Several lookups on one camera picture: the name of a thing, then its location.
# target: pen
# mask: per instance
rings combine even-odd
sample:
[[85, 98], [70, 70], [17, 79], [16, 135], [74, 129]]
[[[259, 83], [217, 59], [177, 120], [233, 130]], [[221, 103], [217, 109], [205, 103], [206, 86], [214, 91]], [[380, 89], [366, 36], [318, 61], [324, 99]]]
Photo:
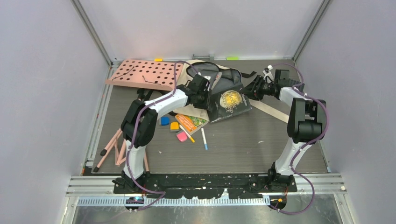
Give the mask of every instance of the pen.
[[208, 144], [206, 143], [205, 131], [201, 128], [202, 138], [204, 139], [205, 150], [208, 150]]
[[191, 135], [188, 134], [188, 132], [182, 127], [182, 125], [179, 125], [179, 127], [186, 133], [187, 137], [194, 143], [195, 140], [191, 137]]

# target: pink pegboard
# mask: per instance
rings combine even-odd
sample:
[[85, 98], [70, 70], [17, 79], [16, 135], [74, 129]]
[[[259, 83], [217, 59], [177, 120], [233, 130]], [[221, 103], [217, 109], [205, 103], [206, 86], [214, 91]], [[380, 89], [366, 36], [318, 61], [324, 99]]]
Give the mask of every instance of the pink pegboard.
[[183, 64], [127, 59], [122, 62], [106, 84], [171, 91], [179, 79]]

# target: white wall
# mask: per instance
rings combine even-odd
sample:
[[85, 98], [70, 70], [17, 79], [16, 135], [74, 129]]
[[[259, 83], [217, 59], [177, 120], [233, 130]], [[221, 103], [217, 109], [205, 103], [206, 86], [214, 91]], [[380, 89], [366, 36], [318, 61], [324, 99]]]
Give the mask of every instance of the white wall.
[[324, 138], [360, 223], [395, 223], [396, 2], [333, 1], [297, 64], [325, 99]]
[[107, 64], [70, 1], [0, 5], [0, 223], [54, 224]]
[[81, 0], [111, 59], [291, 58], [322, 0]]

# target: green tape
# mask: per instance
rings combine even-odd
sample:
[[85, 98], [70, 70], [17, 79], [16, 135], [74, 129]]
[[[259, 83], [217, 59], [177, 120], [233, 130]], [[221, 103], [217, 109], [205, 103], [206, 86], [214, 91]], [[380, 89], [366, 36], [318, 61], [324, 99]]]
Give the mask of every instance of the green tape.
[[231, 60], [239, 60], [238, 57], [226, 57], [227, 61], [231, 61]]

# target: wood grain surface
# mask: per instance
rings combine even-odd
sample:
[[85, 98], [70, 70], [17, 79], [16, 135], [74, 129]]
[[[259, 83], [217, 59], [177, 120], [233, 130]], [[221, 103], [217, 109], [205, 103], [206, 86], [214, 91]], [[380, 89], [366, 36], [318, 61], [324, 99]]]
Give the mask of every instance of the wood grain surface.
[[[240, 60], [215, 61], [215, 63], [250, 73], [269, 64], [292, 63], [291, 60]], [[287, 66], [277, 69], [290, 70], [290, 77], [298, 79], [297, 74]], [[254, 77], [243, 79], [244, 85]], [[100, 135], [94, 166], [98, 164], [100, 151], [120, 127], [121, 122], [133, 100], [137, 98], [137, 89], [114, 86], [109, 101], [105, 122]], [[154, 92], [151, 99], [160, 96]], [[289, 107], [274, 97], [266, 96], [266, 104], [289, 114]], [[268, 114], [253, 108], [251, 111], [224, 121], [205, 126], [209, 150], [205, 151], [201, 132], [193, 134], [195, 143], [190, 140], [181, 143], [169, 126], [157, 126], [152, 141], [146, 152], [150, 172], [152, 173], [246, 173], [267, 172], [271, 164], [281, 155], [288, 136], [286, 124]], [[120, 167], [114, 164], [114, 152], [110, 153], [101, 166], [100, 173], [119, 173]], [[325, 162], [318, 144], [312, 146], [301, 159], [297, 170], [304, 173], [327, 172]]]

